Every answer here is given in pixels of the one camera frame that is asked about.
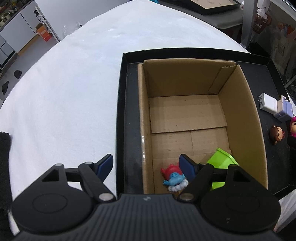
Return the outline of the blue troll figure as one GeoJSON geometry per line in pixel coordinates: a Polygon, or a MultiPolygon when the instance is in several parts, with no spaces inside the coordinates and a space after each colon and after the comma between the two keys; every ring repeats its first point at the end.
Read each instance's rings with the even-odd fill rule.
{"type": "Polygon", "coordinates": [[[180,193],[189,184],[179,165],[170,164],[166,169],[161,168],[161,174],[164,178],[163,185],[170,192],[180,193]]]}

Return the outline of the green plastic box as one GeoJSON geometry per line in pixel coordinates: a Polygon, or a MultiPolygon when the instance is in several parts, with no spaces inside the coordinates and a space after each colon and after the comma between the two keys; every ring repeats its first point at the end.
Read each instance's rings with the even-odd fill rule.
{"type": "Polygon", "coordinates": [[[228,166],[232,164],[239,165],[231,154],[221,148],[217,148],[206,162],[218,169],[228,169],[228,166]]]}

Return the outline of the brown haired small doll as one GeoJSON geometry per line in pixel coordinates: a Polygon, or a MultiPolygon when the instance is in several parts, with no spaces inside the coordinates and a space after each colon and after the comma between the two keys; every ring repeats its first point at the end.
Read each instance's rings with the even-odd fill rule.
{"type": "Polygon", "coordinates": [[[268,139],[271,145],[276,145],[285,138],[285,132],[280,126],[273,125],[268,132],[268,139]]]}

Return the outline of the white charger plug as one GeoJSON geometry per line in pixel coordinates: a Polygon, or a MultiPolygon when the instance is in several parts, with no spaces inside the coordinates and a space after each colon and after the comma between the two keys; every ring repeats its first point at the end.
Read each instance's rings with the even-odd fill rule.
{"type": "Polygon", "coordinates": [[[278,111],[277,100],[266,93],[262,93],[258,96],[258,102],[260,109],[270,114],[276,114],[278,111]]]}

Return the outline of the pink haired doll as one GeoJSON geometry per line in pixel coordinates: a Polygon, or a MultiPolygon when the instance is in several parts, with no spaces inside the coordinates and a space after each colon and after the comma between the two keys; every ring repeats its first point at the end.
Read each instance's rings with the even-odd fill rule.
{"type": "Polygon", "coordinates": [[[290,120],[290,135],[296,138],[296,116],[293,116],[290,120]]]}

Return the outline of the lavender toy block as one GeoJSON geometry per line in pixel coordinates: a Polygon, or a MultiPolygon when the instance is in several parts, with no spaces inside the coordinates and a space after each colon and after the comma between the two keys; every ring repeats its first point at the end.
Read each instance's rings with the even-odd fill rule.
{"type": "Polygon", "coordinates": [[[289,121],[293,117],[292,104],[283,95],[277,101],[277,112],[273,116],[281,122],[289,121]]]}

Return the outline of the cardboard box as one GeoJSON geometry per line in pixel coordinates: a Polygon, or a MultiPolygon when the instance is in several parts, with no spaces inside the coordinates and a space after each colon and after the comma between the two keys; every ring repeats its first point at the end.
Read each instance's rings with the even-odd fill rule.
{"type": "Polygon", "coordinates": [[[206,163],[217,148],[264,187],[267,157],[258,110],[240,64],[155,59],[138,64],[144,193],[167,193],[161,168],[186,154],[206,163]]]}

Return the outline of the black cloth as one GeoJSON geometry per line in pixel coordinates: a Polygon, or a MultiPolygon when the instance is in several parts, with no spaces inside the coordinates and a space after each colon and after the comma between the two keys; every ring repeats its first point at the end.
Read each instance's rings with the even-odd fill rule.
{"type": "Polygon", "coordinates": [[[11,137],[8,133],[1,132],[0,140],[0,168],[1,168],[1,209],[7,210],[12,203],[9,152],[11,148],[11,137]]]}

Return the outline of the black tray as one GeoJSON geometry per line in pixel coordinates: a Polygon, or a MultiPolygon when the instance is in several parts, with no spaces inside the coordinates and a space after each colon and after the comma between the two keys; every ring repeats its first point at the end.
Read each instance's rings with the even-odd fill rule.
{"type": "Polygon", "coordinates": [[[260,109],[259,95],[285,95],[266,57],[210,48],[124,53],[116,122],[116,193],[166,193],[161,168],[181,154],[204,163],[222,149],[266,189],[295,189],[295,158],[272,126],[288,123],[260,109]]]}

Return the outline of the orange carton on floor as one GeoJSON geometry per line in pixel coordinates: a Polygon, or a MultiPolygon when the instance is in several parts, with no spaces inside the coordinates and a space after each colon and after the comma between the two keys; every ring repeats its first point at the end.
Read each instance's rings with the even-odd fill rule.
{"type": "Polygon", "coordinates": [[[49,41],[52,38],[52,34],[48,32],[47,28],[39,23],[36,27],[36,33],[45,41],[49,41]]]}

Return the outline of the grey chair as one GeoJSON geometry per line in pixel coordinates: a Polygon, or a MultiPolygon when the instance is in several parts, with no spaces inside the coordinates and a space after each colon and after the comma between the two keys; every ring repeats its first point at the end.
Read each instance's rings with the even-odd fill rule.
{"type": "Polygon", "coordinates": [[[159,3],[163,6],[191,15],[218,29],[237,27],[243,23],[243,10],[241,8],[219,14],[201,15],[200,13],[187,9],[184,5],[177,3],[177,1],[159,1],[159,3]]]}

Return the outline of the red basket under desk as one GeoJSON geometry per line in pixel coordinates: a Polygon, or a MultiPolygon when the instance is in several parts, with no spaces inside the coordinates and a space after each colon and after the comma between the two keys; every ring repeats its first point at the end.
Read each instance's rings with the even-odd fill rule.
{"type": "Polygon", "coordinates": [[[267,18],[256,15],[253,24],[253,31],[257,34],[260,34],[267,26],[270,26],[272,22],[272,17],[267,15],[267,18]]]}

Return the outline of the picture frame on chair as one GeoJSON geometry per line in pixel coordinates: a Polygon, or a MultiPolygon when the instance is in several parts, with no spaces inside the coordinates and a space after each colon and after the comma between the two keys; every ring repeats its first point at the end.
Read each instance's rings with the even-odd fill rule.
{"type": "Polygon", "coordinates": [[[220,14],[240,7],[240,3],[238,1],[231,0],[183,0],[164,2],[180,6],[201,15],[220,14]]]}

